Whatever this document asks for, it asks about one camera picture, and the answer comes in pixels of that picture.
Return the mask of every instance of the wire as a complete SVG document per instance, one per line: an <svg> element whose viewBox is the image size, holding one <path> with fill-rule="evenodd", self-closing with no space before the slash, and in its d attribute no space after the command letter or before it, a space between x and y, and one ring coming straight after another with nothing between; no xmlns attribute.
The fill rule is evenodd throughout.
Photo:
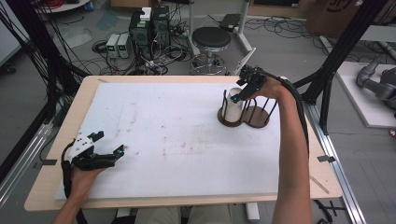
<svg viewBox="0 0 396 224"><path fill-rule="evenodd" d="M154 43L156 43L156 42L159 43L159 41L157 41L158 35L159 35L159 33L157 33L157 34L155 35L154 39L152 39L152 42L151 42L151 54L152 54L152 56L154 56L154 59L161 56L161 44L159 44L159 46L160 46L160 55L158 55L158 56L155 55L154 49L153 49Z"/></svg>
<svg viewBox="0 0 396 224"><path fill-rule="evenodd" d="M159 74L160 76L166 74L168 69L165 66L161 66L156 63L149 62L143 56L140 56L140 58L143 59L143 61L145 61L146 63L148 63L148 69L151 70L152 72L154 72L154 75L158 75L158 72L160 73ZM153 71L150 65L154 65L155 67L159 68L159 71L158 70Z"/></svg>
<svg viewBox="0 0 396 224"><path fill-rule="evenodd" d="M323 211L328 223L332 223L332 215L329 213L329 211L327 211L323 203L321 203L319 200L314 200L314 202L318 205L318 208Z"/></svg>
<svg viewBox="0 0 396 224"><path fill-rule="evenodd" d="M41 157L42 154L43 154L43 150L47 147L47 145L48 145L50 142L52 142L53 139L55 139L56 135L58 135L58 133L56 133L55 135L53 135L52 138L47 142L47 144L44 145L44 146L40 149L40 153L39 153L39 157L38 157L38 158L40 159L40 161L44 161L44 159Z"/></svg>
<svg viewBox="0 0 396 224"><path fill-rule="evenodd" d="M220 24L219 21L216 21L213 17L211 17L210 15L207 15L210 19L212 19L213 21L217 22L218 24Z"/></svg>
<svg viewBox="0 0 396 224"><path fill-rule="evenodd" d="M81 19L76 20L76 21L59 22L59 23L60 23L60 24L64 24L64 25L70 25L70 24L72 24L72 23L76 23L76 22L82 21L82 20L84 20L84 19L85 19L85 17L81 17Z"/></svg>
<svg viewBox="0 0 396 224"><path fill-rule="evenodd" d="M213 21L213 20L207 20L207 21L204 21L204 22L202 22L202 24L201 24L201 26L200 26L200 27L203 27L203 26L204 26L204 24L205 24L205 23L207 23L207 22L209 22L209 21Z"/></svg>
<svg viewBox="0 0 396 224"><path fill-rule="evenodd" d="M99 40L92 44L92 51L95 53L107 53L106 40Z"/></svg>
<svg viewBox="0 0 396 224"><path fill-rule="evenodd" d="M270 17L263 20L251 19L246 21L245 25L248 29L252 29L252 30L257 30L263 27L266 31L275 33L276 35L279 35L284 38L301 38L301 37L311 38L312 44L317 49L320 49L324 55L326 56L329 55L327 48L323 45L319 37L316 35L311 35L309 34L309 32L306 31L304 21L298 21L286 17ZM337 39L331 39L329 37L327 37L327 39L333 46L337 42ZM391 63L392 61L393 63L396 63L394 62L394 60L392 61L389 60L388 54L376 43L377 42L367 42L367 41L363 42L364 46L369 48L372 52L385 55L384 56L385 63ZM358 56L356 54L350 53L347 55L346 58L349 59L350 61L360 63L360 62L365 62L367 60L371 61L374 58L374 56L372 57L367 55Z"/></svg>

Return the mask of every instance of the chair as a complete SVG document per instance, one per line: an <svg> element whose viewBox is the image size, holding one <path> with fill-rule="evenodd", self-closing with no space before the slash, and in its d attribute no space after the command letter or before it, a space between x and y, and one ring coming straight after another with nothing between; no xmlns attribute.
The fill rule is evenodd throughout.
<svg viewBox="0 0 396 224"><path fill-rule="evenodd" d="M191 41L199 50L206 51L192 58L191 71L216 75L227 69L224 60L219 55L213 54L230 46L231 37L227 31L219 27L201 27L192 33Z"/></svg>

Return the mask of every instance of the gray robot arm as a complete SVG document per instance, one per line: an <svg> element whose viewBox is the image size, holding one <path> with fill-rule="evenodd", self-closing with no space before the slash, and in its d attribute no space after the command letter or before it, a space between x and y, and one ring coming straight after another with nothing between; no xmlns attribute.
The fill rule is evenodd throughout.
<svg viewBox="0 0 396 224"><path fill-rule="evenodd" d="M375 73L379 62L380 58L375 57L367 66L363 67L358 73L356 84L372 91L381 100L394 100L396 97L396 86L392 83L393 81L396 82L396 68L385 70L379 83L371 80L371 76Z"/></svg>

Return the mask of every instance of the cable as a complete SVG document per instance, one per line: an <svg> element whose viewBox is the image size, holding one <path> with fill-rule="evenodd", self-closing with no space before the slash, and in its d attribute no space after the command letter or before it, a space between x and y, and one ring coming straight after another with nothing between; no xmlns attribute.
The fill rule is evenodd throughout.
<svg viewBox="0 0 396 224"><path fill-rule="evenodd" d="M106 40L99 40L92 44L92 51L95 53L107 53Z"/></svg>
<svg viewBox="0 0 396 224"><path fill-rule="evenodd" d="M78 22L78 21L82 21L82 20L84 20L85 19L85 17L81 17L81 19L79 19L79 20L76 20L76 21L69 21L69 22L59 22L60 24L64 24L64 25L70 25L70 24L72 24L72 23L76 23L76 22Z"/></svg>
<svg viewBox="0 0 396 224"><path fill-rule="evenodd" d="M168 71L168 68L166 66L163 65L158 65L156 63L152 63L150 61L148 61L147 59L145 59L143 56L140 56L141 59L143 59L143 61L145 61L146 63L148 63L149 65L154 65L155 67L159 68L158 70L153 70L151 66L148 67L148 70L152 71L154 73L154 75L164 75L166 74L166 72Z"/></svg>
<svg viewBox="0 0 396 224"><path fill-rule="evenodd" d="M246 21L246 27L248 29L256 30L261 27L263 27L266 31L269 31L271 33L275 33L276 35L279 35L284 38L311 38L312 39L312 44L317 48L320 49L324 55L328 56L329 53L326 49L326 47L323 45L321 40L318 38L318 36L311 35L309 34L306 29L305 29L305 22L304 21L297 21L293 20L290 18L285 18L285 17L270 17L268 19L264 20L257 20L257 19L252 19ZM331 38L328 38L329 42L332 45L336 44L336 39L332 40ZM389 56L388 54L379 46L376 45L376 42L371 42L368 43L367 41L364 41L364 46L369 48L371 51L380 53L380 54L385 54L385 63L389 63ZM374 57L370 57L367 55L363 56L357 56L353 53L350 53L347 58L350 61L353 62L363 62L365 59L372 60Z"/></svg>
<svg viewBox="0 0 396 224"><path fill-rule="evenodd" d="M327 223L332 223L332 215L330 215L329 211L324 207L323 203L321 203L319 200L314 200L314 202L318 205L319 209L323 211L324 215L326 216L328 222Z"/></svg>
<svg viewBox="0 0 396 224"><path fill-rule="evenodd" d="M217 22L218 24L220 24L219 21L216 21L213 17L211 17L210 15L207 15L210 19L212 19L213 21Z"/></svg>
<svg viewBox="0 0 396 224"><path fill-rule="evenodd" d="M151 54L152 54L152 56L154 56L154 59L160 57L161 54L162 54L162 53L161 53L161 44L159 44L159 46L160 46L160 55L158 55L158 56L155 55L154 49L153 49L154 43L159 43L159 41L156 40L156 39L158 38L158 35L159 35L159 33L157 33L157 34L155 35L154 39L152 39L152 42L151 42Z"/></svg>
<svg viewBox="0 0 396 224"><path fill-rule="evenodd" d="M40 159L40 161L44 161L44 159L41 157L42 154L43 154L43 150L46 148L46 146L47 146L50 142L52 142L53 139L55 139L55 137L56 137L57 134L58 134L58 133L56 133L55 135L53 135L52 138L48 141L48 143L47 143L46 145L44 145L44 146L40 149L39 157L38 157L38 158Z"/></svg>
<svg viewBox="0 0 396 224"><path fill-rule="evenodd" d="M278 77L278 76L272 75L272 74L270 74L268 72L265 72L263 70L260 70L260 69L251 69L248 72L251 72L251 73L254 73L254 74L258 74L260 76L271 77L271 78L277 80L294 97L294 99L296 101L296 105L297 105L298 116L299 116L303 131L304 131L306 147L307 147L308 155L309 155L308 128L307 128L306 120L305 120L303 99L301 98L300 93L296 90L294 85L291 82L289 82L287 79L283 79L282 77Z"/></svg>
<svg viewBox="0 0 396 224"><path fill-rule="evenodd" d="M203 27L203 26L204 26L204 24L205 24L205 23L207 23L207 22L209 22L209 21L213 21L213 20L207 20L207 21L204 21L204 22L202 22L202 24L201 24L201 26L200 26L200 27Z"/></svg>

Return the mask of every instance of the white cup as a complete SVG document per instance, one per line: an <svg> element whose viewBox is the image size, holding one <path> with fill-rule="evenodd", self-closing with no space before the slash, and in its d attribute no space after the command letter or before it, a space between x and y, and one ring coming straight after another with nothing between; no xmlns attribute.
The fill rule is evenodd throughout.
<svg viewBox="0 0 396 224"><path fill-rule="evenodd" d="M231 97L238 94L240 91L241 91L240 88L235 87L235 88L230 89L230 91L228 92L227 111L225 111L225 108L224 108L225 105L224 105L222 112L221 112L221 115L228 122L237 122L239 120L239 118L241 117L243 102L239 101L237 103L234 103L231 100Z"/></svg>

